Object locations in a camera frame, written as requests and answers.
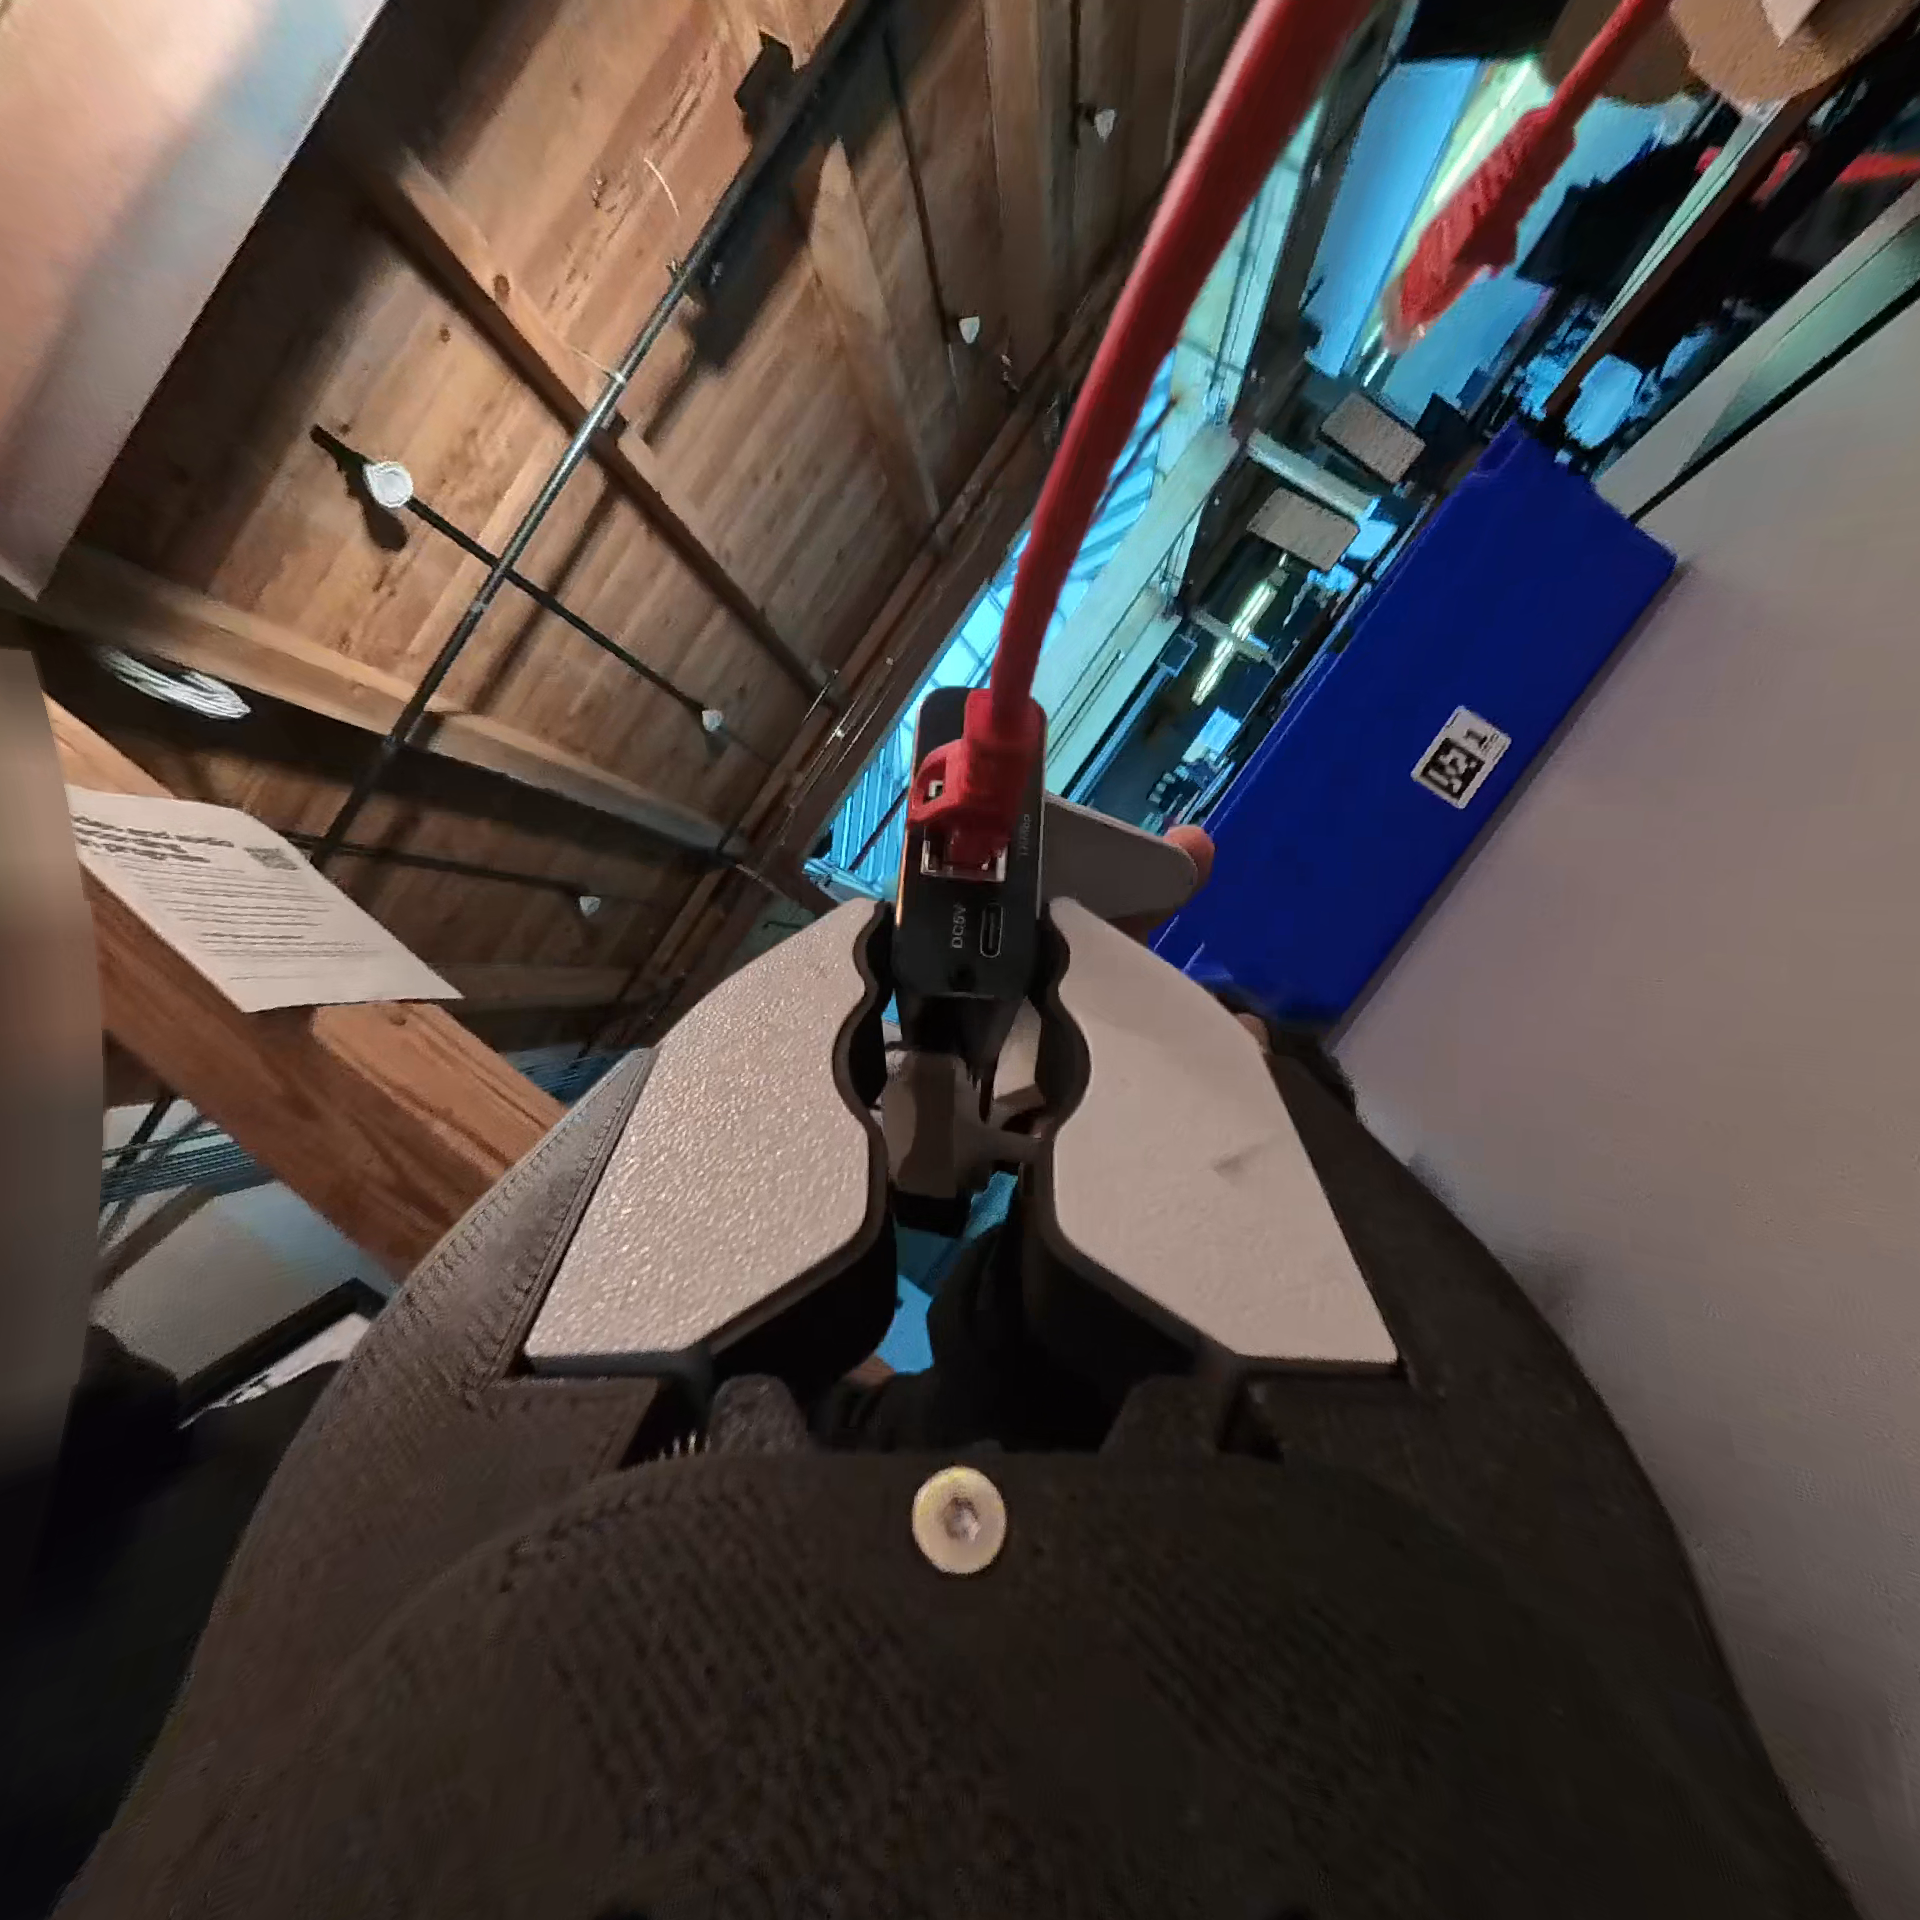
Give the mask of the black network switch box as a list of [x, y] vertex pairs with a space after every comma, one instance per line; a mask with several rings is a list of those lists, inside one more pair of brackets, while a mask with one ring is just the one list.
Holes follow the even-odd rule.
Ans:
[[964, 1064], [982, 1089], [1041, 964], [1043, 769], [1023, 778], [1006, 850], [951, 859], [939, 828], [906, 815], [891, 938], [903, 1043]]

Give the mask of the wooden post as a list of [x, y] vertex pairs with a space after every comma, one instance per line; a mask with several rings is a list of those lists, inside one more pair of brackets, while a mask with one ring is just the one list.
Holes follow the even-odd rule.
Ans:
[[393, 1280], [562, 1118], [437, 1006], [241, 1012], [98, 880], [82, 888], [107, 1040]]

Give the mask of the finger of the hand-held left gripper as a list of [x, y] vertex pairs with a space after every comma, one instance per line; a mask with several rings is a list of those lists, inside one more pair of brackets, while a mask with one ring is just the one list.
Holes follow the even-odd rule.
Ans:
[[947, 1204], [996, 1172], [1031, 1171], [1043, 1108], [1037, 1047], [1006, 1047], [986, 1087], [955, 1055], [893, 1047], [879, 1095], [893, 1198]]
[[1108, 924], [1163, 924], [1194, 899], [1194, 870], [1166, 838], [1045, 795], [1045, 902]]

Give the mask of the white paper notice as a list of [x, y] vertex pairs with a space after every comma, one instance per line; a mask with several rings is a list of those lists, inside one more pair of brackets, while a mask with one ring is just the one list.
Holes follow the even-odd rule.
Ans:
[[462, 998], [244, 812], [65, 793], [82, 872], [241, 1012]]

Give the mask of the grey desk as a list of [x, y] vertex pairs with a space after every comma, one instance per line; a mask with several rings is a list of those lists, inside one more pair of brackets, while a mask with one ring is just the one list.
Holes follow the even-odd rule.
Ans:
[[1339, 1040], [1662, 1492], [1797, 1806], [1916, 1915], [1917, 320], [1677, 574]]

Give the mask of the black ceiling pipe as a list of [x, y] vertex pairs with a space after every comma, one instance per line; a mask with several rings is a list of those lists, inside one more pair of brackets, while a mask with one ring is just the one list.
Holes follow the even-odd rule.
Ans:
[[643, 369], [646, 355], [665, 337], [667, 322], [673, 322], [678, 313], [689, 294], [699, 287], [716, 287], [717, 264], [729, 240], [742, 231], [748, 216], [771, 203], [774, 188], [798, 169], [804, 148], [818, 134], [825, 130], [827, 110], [846, 84], [850, 84], [854, 59], [867, 52], [869, 41], [879, 32], [889, 14], [891, 4], [885, 3], [846, 4], [814, 58], [798, 70], [793, 80], [785, 84], [785, 91], [774, 99], [774, 107], [767, 110], [767, 118], [759, 128], [749, 155], [742, 161], [733, 182], [727, 185], [727, 192], [699, 228], [686, 258], [667, 278], [667, 287], [657, 303], [657, 310], [649, 313], [646, 322], [641, 324], [628, 350], [605, 375], [603, 390], [590, 406], [578, 410], [572, 420], [572, 434], [564, 451], [534, 495], [534, 502], [507, 535], [500, 554], [487, 564], [487, 577], [478, 586], [468, 608], [435, 654], [435, 662], [423, 672], [423, 680], [409, 692], [399, 716], [378, 742], [366, 771], [354, 780], [345, 803], [335, 810], [314, 855], [318, 870], [326, 870], [330, 862], [345, 848], [349, 828], [356, 826], [379, 787], [385, 787], [396, 760], [423, 739], [429, 710], [442, 692], [446, 678], [452, 665], [457, 665], [474, 636], [478, 636], [500, 590], [522, 580], [516, 563], [539, 532], [543, 519], [561, 503], [572, 475], [587, 462], [610, 467], [621, 459], [613, 420], [628, 387], [633, 384], [633, 378]]

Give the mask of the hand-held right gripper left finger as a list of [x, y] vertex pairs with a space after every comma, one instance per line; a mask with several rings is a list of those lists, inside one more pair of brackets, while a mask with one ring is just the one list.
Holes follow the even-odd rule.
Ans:
[[653, 1050], [522, 1356], [537, 1376], [843, 1376], [895, 1315], [879, 979], [842, 903]]

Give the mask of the blue plastic bin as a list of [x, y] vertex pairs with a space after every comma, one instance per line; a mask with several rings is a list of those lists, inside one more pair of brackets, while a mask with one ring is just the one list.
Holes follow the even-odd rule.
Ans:
[[1337, 1024], [1676, 567], [1508, 425], [1210, 815], [1211, 878], [1154, 951], [1277, 1018]]

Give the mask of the white ceiling coil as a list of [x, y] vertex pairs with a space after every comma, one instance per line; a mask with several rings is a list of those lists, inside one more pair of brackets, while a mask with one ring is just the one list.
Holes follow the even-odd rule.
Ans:
[[142, 700], [218, 726], [241, 726], [252, 718], [252, 702], [244, 692], [196, 668], [139, 657], [103, 640], [91, 640], [86, 649], [111, 681]]

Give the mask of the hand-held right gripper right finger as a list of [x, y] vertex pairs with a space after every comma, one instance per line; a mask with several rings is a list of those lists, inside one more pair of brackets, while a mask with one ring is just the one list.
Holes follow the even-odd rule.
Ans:
[[1273, 1073], [1236, 1015], [1084, 903], [1046, 906], [1045, 1258], [1201, 1361], [1386, 1376], [1401, 1363]]

